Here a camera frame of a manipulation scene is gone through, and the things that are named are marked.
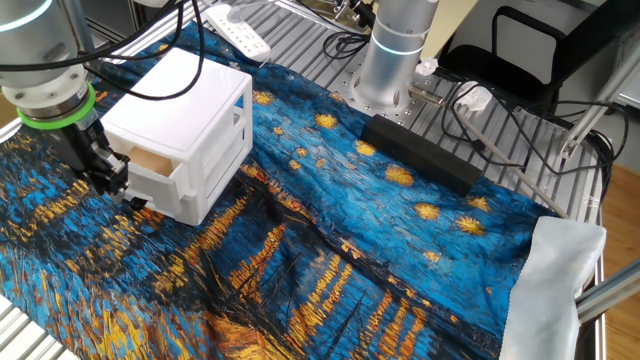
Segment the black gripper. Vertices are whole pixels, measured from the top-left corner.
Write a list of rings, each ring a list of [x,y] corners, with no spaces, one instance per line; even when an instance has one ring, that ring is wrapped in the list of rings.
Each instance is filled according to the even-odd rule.
[[[77,177],[86,179],[100,194],[123,201],[129,186],[130,159],[109,148],[104,128],[96,115],[47,132],[53,153]]]

